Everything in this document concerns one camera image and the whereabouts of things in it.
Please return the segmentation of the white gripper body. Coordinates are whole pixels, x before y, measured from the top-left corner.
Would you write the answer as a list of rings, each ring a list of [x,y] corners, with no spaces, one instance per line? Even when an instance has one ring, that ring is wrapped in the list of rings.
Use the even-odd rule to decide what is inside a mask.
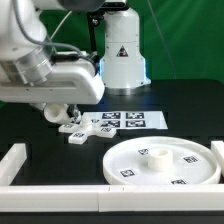
[[[17,103],[97,104],[104,84],[87,61],[57,63],[47,80],[29,86],[0,82],[0,100]]]

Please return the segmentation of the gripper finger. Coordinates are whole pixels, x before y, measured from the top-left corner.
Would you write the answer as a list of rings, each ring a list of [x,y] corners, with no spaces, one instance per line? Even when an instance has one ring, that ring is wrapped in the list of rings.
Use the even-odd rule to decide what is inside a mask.
[[[46,107],[45,103],[32,103],[31,107],[38,110],[41,114],[44,114],[44,109]]]
[[[79,122],[81,120],[81,112],[75,104],[69,106],[68,113],[74,122]]]

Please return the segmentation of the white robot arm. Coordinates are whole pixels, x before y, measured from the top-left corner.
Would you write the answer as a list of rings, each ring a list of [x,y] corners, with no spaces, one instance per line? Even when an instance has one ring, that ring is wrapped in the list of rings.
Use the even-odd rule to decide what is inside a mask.
[[[40,10],[103,19],[104,55],[52,41]],[[78,104],[96,104],[106,92],[133,94],[149,83],[139,16],[126,0],[0,0],[0,101],[29,103],[66,124],[80,116]]]

